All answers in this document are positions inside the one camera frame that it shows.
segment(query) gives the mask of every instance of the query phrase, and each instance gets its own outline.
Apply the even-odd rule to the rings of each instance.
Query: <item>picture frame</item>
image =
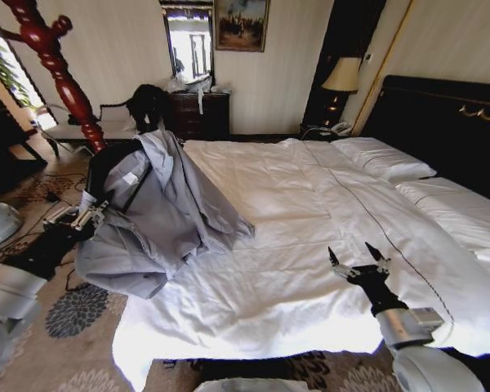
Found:
[[[217,51],[265,51],[270,0],[215,0]]]

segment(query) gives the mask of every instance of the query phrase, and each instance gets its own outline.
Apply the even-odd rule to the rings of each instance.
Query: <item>gray hoodie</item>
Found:
[[[109,174],[114,190],[95,236],[78,246],[77,273],[111,291],[154,296],[175,272],[204,252],[225,253],[254,228],[191,161],[169,131],[136,137],[143,150]],[[125,213],[120,210],[152,167]],[[83,193],[81,208],[96,201]]]

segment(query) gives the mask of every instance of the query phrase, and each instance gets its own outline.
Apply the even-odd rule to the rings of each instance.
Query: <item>floor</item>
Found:
[[[0,245],[0,261],[36,238],[42,230],[40,220],[47,213],[80,200],[87,173],[86,153],[72,155],[61,150],[57,159],[40,135],[32,136],[29,143],[47,160],[47,166],[0,195],[25,219],[21,230]],[[20,158],[29,157],[22,149],[14,152]],[[62,201],[46,201],[49,191]],[[73,261],[74,251],[39,292],[41,314],[19,339],[0,373],[0,392],[130,390],[111,356],[111,342],[126,298],[81,281],[72,273]],[[331,331],[331,338],[341,337]],[[392,375],[390,353],[384,347],[375,354],[315,351],[268,361],[156,360],[145,391],[192,392],[202,381],[227,376],[303,380],[311,389],[331,392],[400,391]]]

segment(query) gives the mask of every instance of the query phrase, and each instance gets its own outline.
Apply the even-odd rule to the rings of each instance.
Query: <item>carved bedpost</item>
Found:
[[[67,16],[59,16],[48,27],[37,9],[36,0],[3,0],[20,23],[20,36],[38,53],[42,65],[49,69],[55,79],[56,90],[65,106],[82,124],[82,132],[91,142],[95,152],[106,147],[104,133],[95,123],[91,102],[82,88],[69,73],[67,61],[60,51],[58,39],[73,28]]]

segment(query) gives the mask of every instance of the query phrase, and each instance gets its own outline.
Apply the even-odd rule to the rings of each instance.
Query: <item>white duvet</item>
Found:
[[[113,355],[135,390],[153,359],[372,352],[381,334],[370,303],[327,259],[330,246],[341,263],[373,263],[365,241],[391,257],[387,284],[402,301],[432,306],[446,321],[434,345],[490,353],[490,274],[334,146],[189,141],[185,151],[255,225],[256,237],[229,255],[199,257],[151,300],[128,299]]]

